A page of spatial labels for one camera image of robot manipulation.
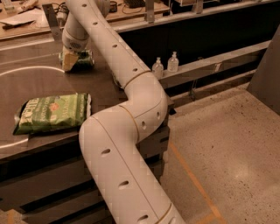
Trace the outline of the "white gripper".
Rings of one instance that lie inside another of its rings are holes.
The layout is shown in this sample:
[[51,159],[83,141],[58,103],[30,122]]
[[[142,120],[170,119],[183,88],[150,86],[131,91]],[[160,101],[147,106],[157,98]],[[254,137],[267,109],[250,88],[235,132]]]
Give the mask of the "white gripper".
[[78,61],[78,54],[86,48],[89,35],[72,13],[68,14],[64,30],[62,32],[62,69],[70,71]]

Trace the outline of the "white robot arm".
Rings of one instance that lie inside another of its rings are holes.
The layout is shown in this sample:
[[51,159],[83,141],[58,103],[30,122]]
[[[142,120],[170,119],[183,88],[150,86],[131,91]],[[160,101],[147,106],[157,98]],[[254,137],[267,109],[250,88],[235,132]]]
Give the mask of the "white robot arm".
[[99,5],[97,0],[66,0],[63,45],[79,52],[93,40],[127,100],[81,125],[82,156],[116,224],[186,224],[137,149],[164,121],[167,95]]

